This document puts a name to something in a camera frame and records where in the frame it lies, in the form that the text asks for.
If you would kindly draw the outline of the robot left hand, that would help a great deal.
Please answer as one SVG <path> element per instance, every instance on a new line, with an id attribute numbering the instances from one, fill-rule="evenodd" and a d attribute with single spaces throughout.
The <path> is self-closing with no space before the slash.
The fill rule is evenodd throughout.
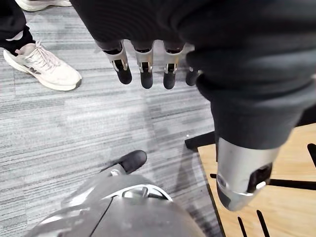
<path id="1" fill-rule="evenodd" d="M 74 0 L 103 51 L 116 40 L 178 40 L 194 49 L 210 102 L 217 191 L 230 211 L 266 185 L 280 147 L 316 103 L 313 0 Z"/>

